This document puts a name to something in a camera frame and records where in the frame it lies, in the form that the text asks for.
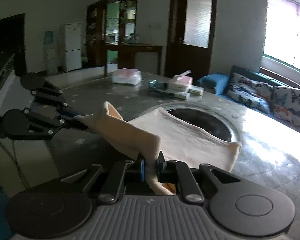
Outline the left butterfly pillow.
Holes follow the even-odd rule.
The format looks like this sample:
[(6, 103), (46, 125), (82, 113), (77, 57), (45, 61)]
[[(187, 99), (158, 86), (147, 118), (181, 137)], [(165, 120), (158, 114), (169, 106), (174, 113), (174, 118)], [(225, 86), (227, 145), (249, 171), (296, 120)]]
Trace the left butterfly pillow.
[(270, 114), (270, 101), (273, 86), (249, 79), (241, 74), (233, 73), (226, 96), (249, 108)]

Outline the dark door with glass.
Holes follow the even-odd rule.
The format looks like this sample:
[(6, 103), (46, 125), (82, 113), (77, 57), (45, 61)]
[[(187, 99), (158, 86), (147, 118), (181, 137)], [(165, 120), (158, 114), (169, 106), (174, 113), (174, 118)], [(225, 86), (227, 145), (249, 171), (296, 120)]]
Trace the dark door with glass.
[(210, 69), (217, 0), (170, 0), (165, 76), (190, 70), (198, 80)]

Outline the right butterfly pillow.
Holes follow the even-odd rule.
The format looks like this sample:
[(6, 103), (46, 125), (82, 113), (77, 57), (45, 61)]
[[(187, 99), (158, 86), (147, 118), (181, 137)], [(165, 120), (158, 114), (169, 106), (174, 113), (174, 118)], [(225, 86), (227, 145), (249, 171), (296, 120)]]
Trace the right butterfly pillow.
[(300, 89), (275, 86), (273, 109), (277, 118), (300, 127)]

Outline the small flat packets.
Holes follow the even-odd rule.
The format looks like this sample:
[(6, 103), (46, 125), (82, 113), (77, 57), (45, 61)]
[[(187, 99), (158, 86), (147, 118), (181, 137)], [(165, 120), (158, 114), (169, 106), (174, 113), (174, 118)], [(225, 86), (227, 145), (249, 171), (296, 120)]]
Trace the small flat packets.
[(203, 87), (198, 87), (198, 86), (190, 86), (188, 89), (188, 93), (194, 96), (202, 96), (204, 91)]

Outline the cream beige garment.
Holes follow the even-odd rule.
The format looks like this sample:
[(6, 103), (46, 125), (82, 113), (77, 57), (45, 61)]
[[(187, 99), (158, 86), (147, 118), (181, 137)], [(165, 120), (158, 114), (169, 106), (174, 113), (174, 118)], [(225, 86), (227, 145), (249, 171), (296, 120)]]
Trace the cream beige garment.
[(135, 160), (141, 154), (146, 164), (146, 182), (157, 195), (173, 194), (157, 179), (155, 165), (160, 152), (166, 160), (183, 161), (192, 168), (207, 163), (230, 172), (242, 147), (240, 142), (219, 139), (161, 107), (125, 121), (106, 101), (99, 112), (77, 115), (75, 119), (126, 156)]

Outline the dark wooden display shelf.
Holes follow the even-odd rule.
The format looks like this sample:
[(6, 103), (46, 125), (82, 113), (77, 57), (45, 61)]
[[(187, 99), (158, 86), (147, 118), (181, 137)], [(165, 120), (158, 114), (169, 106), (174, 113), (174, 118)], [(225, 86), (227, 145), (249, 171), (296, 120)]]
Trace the dark wooden display shelf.
[(123, 44), (135, 33), (138, 0), (100, 0), (87, 6), (85, 56), (88, 67), (118, 63), (119, 52), (109, 44)]

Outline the round black induction plate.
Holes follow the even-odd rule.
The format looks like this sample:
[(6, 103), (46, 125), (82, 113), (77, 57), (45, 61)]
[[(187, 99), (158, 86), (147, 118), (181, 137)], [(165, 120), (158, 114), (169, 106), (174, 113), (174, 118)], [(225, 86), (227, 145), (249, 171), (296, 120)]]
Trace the round black induction plate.
[(204, 129), (209, 134), (227, 142), (239, 141), (235, 126), (210, 110), (194, 106), (167, 106), (165, 111), (189, 124)]

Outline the white refrigerator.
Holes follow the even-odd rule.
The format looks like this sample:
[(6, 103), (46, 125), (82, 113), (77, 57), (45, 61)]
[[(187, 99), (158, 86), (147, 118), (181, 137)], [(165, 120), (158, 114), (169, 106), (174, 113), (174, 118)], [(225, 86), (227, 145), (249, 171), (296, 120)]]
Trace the white refrigerator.
[(82, 67), (81, 63), (81, 23), (68, 23), (64, 27), (65, 63), (64, 69), (70, 72)]

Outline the window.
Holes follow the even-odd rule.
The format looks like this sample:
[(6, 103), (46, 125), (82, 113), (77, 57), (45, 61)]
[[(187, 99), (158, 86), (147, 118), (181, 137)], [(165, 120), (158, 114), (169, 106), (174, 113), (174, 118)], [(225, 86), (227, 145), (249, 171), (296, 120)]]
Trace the window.
[(300, 5), (267, 0), (264, 56), (300, 71)]

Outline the dark green sofa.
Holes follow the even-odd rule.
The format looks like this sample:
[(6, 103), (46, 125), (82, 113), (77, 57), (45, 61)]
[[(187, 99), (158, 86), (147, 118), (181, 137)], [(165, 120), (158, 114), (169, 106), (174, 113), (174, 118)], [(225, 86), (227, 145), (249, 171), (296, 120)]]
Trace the dark green sofa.
[[(226, 91), (228, 90), (228, 86), (229, 86), (229, 83), (230, 83), (230, 80), (231, 80), (233, 72), (241, 74), (241, 75), (243, 75), (243, 76), (245, 76), (245, 77), (247, 77), (249, 79), (255, 80), (255, 81), (260, 81), (260, 82), (268, 83), (268, 84), (272, 85), (273, 87), (274, 86), (287, 86), (285, 83), (282, 83), (281, 81), (276, 80), (276, 79), (274, 79), (272, 77), (269, 77), (269, 76), (267, 76), (265, 74), (257, 73), (257, 72), (254, 72), (252, 70), (248, 70), (248, 69), (245, 69), (245, 68), (233, 65), (232, 68), (231, 68), (231, 70), (230, 70), (230, 75), (228, 76), (229, 77), (229, 81), (228, 81), (227, 87), (226, 87), (225, 91), (223, 92), (223, 94), (219, 95), (221, 97), (229, 99), (230, 101), (234, 101), (234, 100), (232, 100), (232, 99), (230, 99), (230, 98), (228, 98), (226, 96)], [(288, 126), (289, 128), (291, 128), (291, 129), (293, 129), (293, 130), (295, 130), (295, 131), (297, 131), (297, 132), (300, 133), (300, 127), (296, 127), (292, 123), (290, 123), (290, 122), (288, 122), (286, 120), (282, 120), (280, 118), (277, 118), (274, 115), (272, 103), (270, 103), (270, 114), (263, 113), (263, 112), (261, 112), (261, 111), (259, 111), (257, 109), (254, 109), (254, 108), (252, 108), (252, 110), (255, 110), (255, 111), (257, 111), (257, 112), (259, 112), (261, 114), (264, 114), (264, 115), (268, 116), (269, 118), (272, 118), (272, 119), (274, 119), (274, 120), (276, 120), (276, 121), (278, 121), (278, 122), (280, 122), (280, 123)]]

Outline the wrapped tissue pack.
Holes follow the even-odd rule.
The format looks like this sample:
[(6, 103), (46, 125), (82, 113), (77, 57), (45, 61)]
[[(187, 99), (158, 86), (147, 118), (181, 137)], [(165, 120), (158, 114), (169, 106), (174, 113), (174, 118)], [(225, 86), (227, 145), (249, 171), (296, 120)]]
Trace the wrapped tissue pack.
[(141, 72), (137, 69), (121, 68), (111, 75), (112, 83), (124, 85), (138, 85), (142, 80)]

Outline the butterfly pillow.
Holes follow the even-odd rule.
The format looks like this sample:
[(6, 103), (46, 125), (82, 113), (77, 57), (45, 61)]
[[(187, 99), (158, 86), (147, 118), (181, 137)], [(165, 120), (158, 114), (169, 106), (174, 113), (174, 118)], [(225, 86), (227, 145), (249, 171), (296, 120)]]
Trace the butterfly pillow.
[(270, 114), (270, 101), (273, 86), (249, 79), (241, 74), (233, 73), (226, 96), (249, 108)]
[(275, 86), (273, 109), (277, 118), (300, 127), (300, 89)]

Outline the dark wooden console table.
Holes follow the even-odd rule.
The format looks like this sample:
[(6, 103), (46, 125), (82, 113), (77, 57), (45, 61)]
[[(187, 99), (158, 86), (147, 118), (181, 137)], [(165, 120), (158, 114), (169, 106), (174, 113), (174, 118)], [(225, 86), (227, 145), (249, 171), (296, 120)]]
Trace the dark wooden console table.
[(160, 75), (162, 48), (160, 45), (151, 44), (137, 44), (137, 43), (123, 43), (123, 44), (105, 44), (106, 51), (117, 51), (117, 67), (121, 68), (135, 68), (135, 55), (137, 53), (157, 53), (157, 68), (156, 74)]

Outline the pink tissue box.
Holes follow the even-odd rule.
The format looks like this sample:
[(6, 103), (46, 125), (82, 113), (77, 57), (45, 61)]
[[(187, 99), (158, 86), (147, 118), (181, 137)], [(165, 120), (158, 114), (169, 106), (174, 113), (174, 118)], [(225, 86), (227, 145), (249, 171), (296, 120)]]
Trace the pink tissue box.
[(188, 92), (193, 83), (193, 78), (189, 76), (190, 73), (191, 70), (187, 70), (172, 77), (168, 83), (168, 89), (179, 92)]

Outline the blue folded cushion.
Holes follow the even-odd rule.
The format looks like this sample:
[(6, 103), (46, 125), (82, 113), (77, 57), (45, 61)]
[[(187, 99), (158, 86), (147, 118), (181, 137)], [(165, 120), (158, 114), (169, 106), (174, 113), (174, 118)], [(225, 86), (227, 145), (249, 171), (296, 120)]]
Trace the blue folded cushion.
[(204, 77), (201, 77), (196, 85), (198, 87), (203, 87), (206, 91), (221, 95), (225, 91), (229, 77), (222, 73), (213, 73)]

